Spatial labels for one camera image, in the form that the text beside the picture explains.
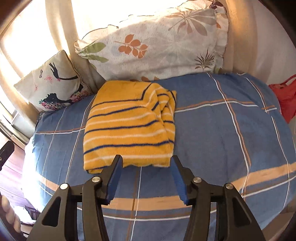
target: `wooden floor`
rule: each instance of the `wooden floor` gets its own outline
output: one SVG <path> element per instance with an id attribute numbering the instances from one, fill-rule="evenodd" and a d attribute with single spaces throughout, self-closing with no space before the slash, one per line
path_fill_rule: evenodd
<path id="1" fill-rule="evenodd" d="M 0 149 L 7 141 L 8 139 L 0 133 Z M 15 144 L 15 151 L 0 171 L 0 192 L 9 199 L 12 206 L 32 207 L 24 198 L 21 189 L 24 159 L 25 151 Z"/>

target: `blue plaid bedsheet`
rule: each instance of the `blue plaid bedsheet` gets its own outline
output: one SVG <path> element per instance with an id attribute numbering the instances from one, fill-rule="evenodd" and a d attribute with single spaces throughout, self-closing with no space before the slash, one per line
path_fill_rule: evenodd
<path id="1" fill-rule="evenodd" d="M 177 91 L 174 154 L 208 183 L 233 183 L 264 228 L 296 190 L 293 138 L 273 92 L 248 74 L 192 74 L 157 83 Z M 83 170 L 83 135 L 93 99 L 39 118 L 25 150 L 23 191 L 40 211 L 60 184 L 92 177 Z M 212 204 L 209 240 L 215 211 Z M 180 201 L 168 168 L 129 166 L 103 213 L 112 241 L 180 241 L 190 207 Z"/>

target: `yellow striped towel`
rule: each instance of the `yellow striped towel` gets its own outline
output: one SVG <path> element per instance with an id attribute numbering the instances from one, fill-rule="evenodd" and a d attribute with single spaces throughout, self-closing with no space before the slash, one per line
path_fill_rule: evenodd
<path id="1" fill-rule="evenodd" d="M 99 173 L 115 155 L 123 166 L 168 167 L 175 140 L 176 91 L 157 83 L 107 81 L 89 112 L 84 169 Z"/>

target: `beige curtain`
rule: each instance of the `beige curtain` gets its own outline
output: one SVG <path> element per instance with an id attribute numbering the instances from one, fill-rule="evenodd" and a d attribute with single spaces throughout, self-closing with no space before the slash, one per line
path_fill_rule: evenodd
<path id="1" fill-rule="evenodd" d="M 94 1 L 33 0 L 6 31 L 0 41 L 0 86 L 16 110 L 34 125 L 38 112 L 13 85 L 30 71 L 64 49 L 83 81 L 96 93 L 104 79 L 74 51 L 74 42 L 91 30 L 117 25 L 130 14 L 151 15 L 176 7 L 184 0 Z M 248 0 L 221 0 L 230 18 L 229 42 L 224 71 L 254 71 L 257 55 L 257 31 L 254 11 Z"/>

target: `pillow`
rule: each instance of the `pillow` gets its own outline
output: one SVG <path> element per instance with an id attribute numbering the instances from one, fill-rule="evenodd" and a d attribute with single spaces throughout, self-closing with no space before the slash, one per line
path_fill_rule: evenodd
<path id="1" fill-rule="evenodd" d="M 77 40 L 76 52 L 106 80 L 150 81 L 217 72 L 223 65 L 228 19 L 219 2 L 211 3 L 187 1 L 153 16 L 130 16 L 118 27 Z M 200 10 L 200 5 L 212 8 Z"/>
<path id="2" fill-rule="evenodd" d="M 37 109 L 55 111 L 91 95 L 64 50 L 14 85 Z"/>

